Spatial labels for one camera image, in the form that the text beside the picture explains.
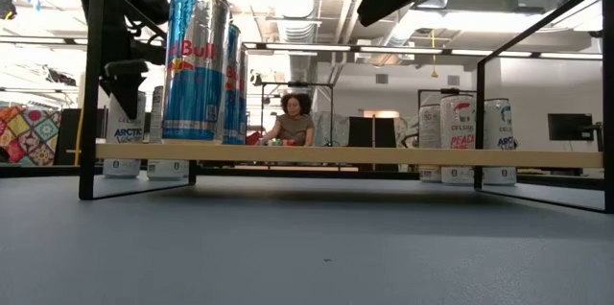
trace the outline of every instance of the brown top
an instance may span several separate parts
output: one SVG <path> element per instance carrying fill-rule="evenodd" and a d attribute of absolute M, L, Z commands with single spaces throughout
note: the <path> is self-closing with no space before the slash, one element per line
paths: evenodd
<path fill-rule="evenodd" d="M 308 115 L 301 115 L 295 119 L 284 114 L 277 117 L 277 122 L 281 124 L 278 138 L 295 140 L 298 146 L 305 145 L 307 129 L 314 127 L 314 121 Z"/>

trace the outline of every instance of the wooden shelf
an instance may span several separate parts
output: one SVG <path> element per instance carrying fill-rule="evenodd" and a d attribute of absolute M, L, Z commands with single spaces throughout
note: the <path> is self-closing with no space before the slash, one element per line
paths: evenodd
<path fill-rule="evenodd" d="M 517 152 L 397 148 L 324 148 L 214 146 L 204 144 L 98 144 L 100 158 L 144 158 L 211 161 L 327 162 L 601 168 L 600 152 Z"/>

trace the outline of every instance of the arctic can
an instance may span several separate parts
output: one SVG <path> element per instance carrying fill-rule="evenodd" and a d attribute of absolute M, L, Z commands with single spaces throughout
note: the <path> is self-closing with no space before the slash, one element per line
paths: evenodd
<path fill-rule="evenodd" d="M 150 144 L 162 143 L 162 101 L 164 87 L 162 85 L 153 89 L 152 118 L 150 120 Z M 182 160 L 147 161 L 147 177 L 150 180 L 179 180 L 183 178 Z"/>
<path fill-rule="evenodd" d="M 513 151 L 514 135 L 511 127 L 511 105 L 508 99 L 484 101 L 484 148 Z M 484 167 L 484 184 L 514 185 L 515 167 Z"/>
<path fill-rule="evenodd" d="M 459 94 L 441 98 L 441 147 L 443 149 L 475 149 L 476 104 L 471 95 Z M 441 167 L 445 184 L 473 184 L 473 167 Z"/>
<path fill-rule="evenodd" d="M 418 131 L 420 148 L 441 148 L 440 134 L 440 105 L 425 105 L 418 112 Z M 441 168 L 439 166 L 419 166 L 420 180 L 428 182 L 441 182 Z"/>
<path fill-rule="evenodd" d="M 106 142 L 141 143 L 145 127 L 145 93 L 138 92 L 136 119 L 130 119 L 111 94 L 106 117 Z M 141 170 L 140 159 L 106 158 L 103 163 L 103 175 L 106 177 L 136 177 Z"/>
<path fill-rule="evenodd" d="M 225 0 L 171 0 L 162 138 L 221 141 L 230 8 Z"/>
<path fill-rule="evenodd" d="M 228 34 L 225 78 L 224 144 L 239 143 L 239 64 L 241 62 L 241 31 L 231 24 Z"/>
<path fill-rule="evenodd" d="M 239 136 L 237 144 L 245 145 L 248 135 L 248 50 L 241 48 L 239 61 Z"/>

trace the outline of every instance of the curly hair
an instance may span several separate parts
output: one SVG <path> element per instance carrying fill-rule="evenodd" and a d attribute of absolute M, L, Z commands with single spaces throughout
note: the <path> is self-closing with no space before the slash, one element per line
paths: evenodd
<path fill-rule="evenodd" d="M 288 114 L 288 101 L 290 99 L 296 99 L 298 101 L 298 105 L 300 106 L 300 114 L 309 115 L 311 112 L 311 98 L 308 94 L 304 93 L 290 93 L 286 94 L 281 98 L 281 108 L 283 108 L 284 113 Z"/>

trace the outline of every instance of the black monitor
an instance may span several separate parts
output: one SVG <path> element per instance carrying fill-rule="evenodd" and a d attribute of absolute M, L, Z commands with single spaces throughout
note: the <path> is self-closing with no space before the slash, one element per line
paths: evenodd
<path fill-rule="evenodd" d="M 548 114 L 551 141 L 593 141 L 592 114 Z"/>

